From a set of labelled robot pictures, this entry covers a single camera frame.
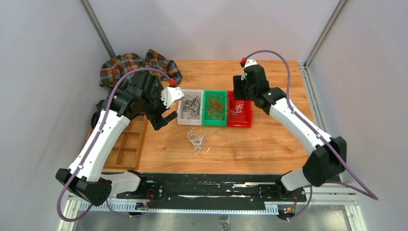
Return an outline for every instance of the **red connector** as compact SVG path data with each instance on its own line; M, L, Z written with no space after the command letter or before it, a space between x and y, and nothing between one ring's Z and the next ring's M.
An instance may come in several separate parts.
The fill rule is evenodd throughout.
M240 62L241 67L244 67L244 66L245 66L245 63L246 63L246 59L245 59L245 57L243 57L243 58L241 59L241 62Z
M176 85L176 81L172 78L171 80L169 80L168 82L170 84L170 86L175 86Z

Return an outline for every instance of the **robotic arm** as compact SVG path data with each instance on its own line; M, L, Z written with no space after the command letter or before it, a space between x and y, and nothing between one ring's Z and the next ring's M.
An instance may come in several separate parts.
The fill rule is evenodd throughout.
M56 179L63 185L67 184L78 167L80 170L69 184L68 190L94 206L101 205L109 196L118 193L137 194L140 191L138 188L144 184L146 178L135 171L112 175L101 174L106 158L119 135L132 119L145 114L153 128L159 130L177 117L175 111L165 118L162 117L162 113L183 96L180 87L164 89L156 76L150 75L148 71L137 72L129 83L116 90L103 130L94 129L75 161L68 169L60 168L55 176ZM108 100L105 100L99 119L95 120L97 125L103 122L107 104ZM85 163L80 165L92 142L95 143Z
M283 124L301 143L309 155L302 168L290 171L276 180L277 193L284 199L286 195L297 188L314 185L320 186L344 171L344 166L334 156L330 149L303 121L308 122L321 136L335 148L341 158L346 161L347 144L339 136L333 138L320 130L300 111L296 110L292 101L289 103L296 110L296 116L288 105L286 94L278 87L270 88L263 67L255 60L248 60L244 64L242 76L234 76L234 98L236 100L251 100L255 106L261 108L267 115L272 116Z

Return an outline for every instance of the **white string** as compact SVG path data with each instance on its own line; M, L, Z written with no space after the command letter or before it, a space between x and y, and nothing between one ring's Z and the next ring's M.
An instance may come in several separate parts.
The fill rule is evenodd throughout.
M235 105L235 111L230 110L230 112L236 116L237 114L242 112L242 108L243 108L243 102L237 103L237 105Z
M200 133L195 133L193 130L190 129L190 131L187 133L187 139L192 143L194 146L193 153L198 154L200 153L201 149L203 148L203 143L204 143L204 137L205 137L205 131L204 134Z

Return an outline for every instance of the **tangled black wire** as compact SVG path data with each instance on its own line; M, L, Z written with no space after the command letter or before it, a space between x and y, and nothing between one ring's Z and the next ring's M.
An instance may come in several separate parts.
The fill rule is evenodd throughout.
M187 119L199 119L197 116L200 115L200 97L196 96L195 98L186 95L182 99L181 105L181 118L185 119L183 114L184 112L190 113L190 118Z

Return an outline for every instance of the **green tray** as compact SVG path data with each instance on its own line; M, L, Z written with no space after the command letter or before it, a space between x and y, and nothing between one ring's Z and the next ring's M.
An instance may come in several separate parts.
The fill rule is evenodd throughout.
M208 112L211 108L209 99L215 97L222 105L222 109L217 114ZM203 103L203 126L227 126L227 91L225 90L205 90Z

